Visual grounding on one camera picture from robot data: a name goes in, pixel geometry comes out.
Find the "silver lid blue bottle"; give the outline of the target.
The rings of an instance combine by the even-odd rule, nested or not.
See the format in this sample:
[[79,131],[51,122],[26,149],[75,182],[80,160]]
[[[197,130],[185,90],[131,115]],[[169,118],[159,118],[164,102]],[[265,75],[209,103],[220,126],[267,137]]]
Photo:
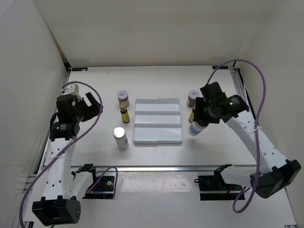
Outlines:
[[197,122],[192,122],[188,128],[188,133],[191,136],[197,136],[199,133],[201,133],[206,128],[207,128],[207,126],[201,126]]

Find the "silver lid white bottle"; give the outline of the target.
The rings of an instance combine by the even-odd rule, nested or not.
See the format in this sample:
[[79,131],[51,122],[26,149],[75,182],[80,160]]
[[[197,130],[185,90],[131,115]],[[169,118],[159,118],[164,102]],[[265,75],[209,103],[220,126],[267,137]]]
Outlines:
[[128,139],[126,136],[126,132],[125,129],[122,127],[116,127],[113,130],[113,137],[116,141],[116,144],[118,146],[119,149],[121,150],[125,150],[128,148],[129,143],[128,143]]

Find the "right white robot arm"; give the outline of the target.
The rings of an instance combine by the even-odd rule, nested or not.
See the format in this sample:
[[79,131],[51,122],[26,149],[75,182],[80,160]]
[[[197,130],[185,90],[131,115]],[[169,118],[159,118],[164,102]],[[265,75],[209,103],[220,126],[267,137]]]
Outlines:
[[223,121],[251,153],[256,168],[240,168],[225,164],[214,171],[213,184],[219,190],[229,185],[251,187],[260,197],[267,199],[288,186],[295,179],[301,165],[287,159],[256,125],[249,106],[239,95],[227,97],[218,82],[200,88],[202,97],[196,99],[194,124],[206,128]]

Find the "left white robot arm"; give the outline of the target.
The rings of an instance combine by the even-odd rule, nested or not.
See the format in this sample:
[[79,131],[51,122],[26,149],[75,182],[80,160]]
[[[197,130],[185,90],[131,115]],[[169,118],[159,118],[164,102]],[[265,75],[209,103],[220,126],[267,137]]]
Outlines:
[[50,124],[51,161],[45,167],[47,180],[41,199],[34,201],[32,212],[44,226],[76,224],[81,216],[81,199],[86,190],[98,188],[100,179],[92,173],[93,166],[85,165],[71,171],[80,123],[99,118],[102,102],[86,93],[64,94],[57,98],[57,112]]

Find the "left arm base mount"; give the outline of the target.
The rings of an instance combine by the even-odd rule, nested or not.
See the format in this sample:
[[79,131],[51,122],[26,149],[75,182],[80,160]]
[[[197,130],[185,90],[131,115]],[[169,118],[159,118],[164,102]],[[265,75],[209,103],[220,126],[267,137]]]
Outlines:
[[112,200],[115,197],[118,177],[116,167],[108,167],[102,174],[98,175],[98,171],[93,164],[85,164],[71,174],[74,177],[68,193],[72,200]]

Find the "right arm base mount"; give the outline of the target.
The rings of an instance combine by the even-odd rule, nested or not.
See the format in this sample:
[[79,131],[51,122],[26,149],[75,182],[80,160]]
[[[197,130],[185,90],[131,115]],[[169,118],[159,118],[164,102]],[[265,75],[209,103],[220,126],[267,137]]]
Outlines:
[[201,201],[229,201],[237,198],[243,187],[236,184],[226,184],[220,176],[224,168],[229,166],[232,165],[222,165],[216,168],[212,175],[199,175],[194,179],[193,182],[199,185]]

